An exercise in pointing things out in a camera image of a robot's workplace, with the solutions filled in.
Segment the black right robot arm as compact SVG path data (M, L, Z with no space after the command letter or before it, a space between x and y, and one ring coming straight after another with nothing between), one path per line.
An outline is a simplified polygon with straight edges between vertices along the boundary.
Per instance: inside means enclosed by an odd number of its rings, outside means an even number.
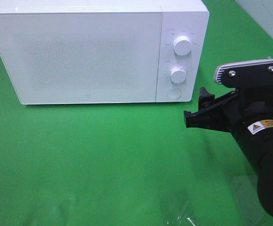
M273 217L273 85L237 88L215 97L200 88L198 111L184 111L188 128L231 133L257 174L257 196Z

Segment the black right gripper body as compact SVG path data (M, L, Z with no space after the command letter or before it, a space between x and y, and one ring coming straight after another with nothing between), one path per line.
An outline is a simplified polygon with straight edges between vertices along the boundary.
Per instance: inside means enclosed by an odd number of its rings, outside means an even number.
M236 88L215 97L206 108L199 111L219 113L234 138L240 136L242 130L254 135L273 128L273 85Z

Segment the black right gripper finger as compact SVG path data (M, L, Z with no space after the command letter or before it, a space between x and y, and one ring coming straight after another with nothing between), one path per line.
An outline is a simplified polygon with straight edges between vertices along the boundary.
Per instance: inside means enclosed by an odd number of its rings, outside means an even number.
M205 87L200 87L198 110L206 108L209 105L209 103L214 99L215 99L214 94L210 94Z
M184 111L185 126L187 128L209 129L228 132L225 120L219 113L213 111L198 111L191 113Z

